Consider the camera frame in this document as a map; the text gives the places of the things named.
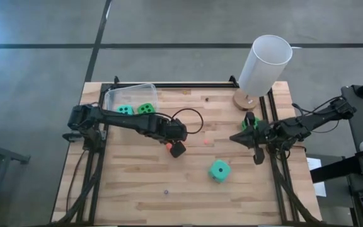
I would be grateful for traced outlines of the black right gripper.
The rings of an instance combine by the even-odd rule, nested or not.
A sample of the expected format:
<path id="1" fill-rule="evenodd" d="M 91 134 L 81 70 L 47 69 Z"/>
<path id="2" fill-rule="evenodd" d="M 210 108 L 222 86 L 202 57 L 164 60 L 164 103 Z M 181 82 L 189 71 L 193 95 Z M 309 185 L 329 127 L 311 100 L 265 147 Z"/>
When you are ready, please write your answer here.
<path id="1" fill-rule="evenodd" d="M 231 141 L 254 149 L 253 160 L 256 165 L 262 164 L 265 159 L 260 145 L 274 142 L 277 138 L 276 130 L 266 120 L 256 120 L 253 112 L 246 113 L 246 129 L 230 136 Z"/>

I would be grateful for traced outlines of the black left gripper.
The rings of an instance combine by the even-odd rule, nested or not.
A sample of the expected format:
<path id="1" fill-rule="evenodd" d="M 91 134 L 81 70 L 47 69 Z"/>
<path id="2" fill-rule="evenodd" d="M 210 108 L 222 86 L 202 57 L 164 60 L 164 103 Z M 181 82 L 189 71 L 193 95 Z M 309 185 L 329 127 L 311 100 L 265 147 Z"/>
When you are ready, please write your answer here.
<path id="1" fill-rule="evenodd" d="M 172 157 L 178 158 L 186 151 L 183 142 L 186 141 L 187 136 L 187 127 L 179 119 L 160 118 L 158 120 L 158 141 L 162 144 L 171 144 Z"/>

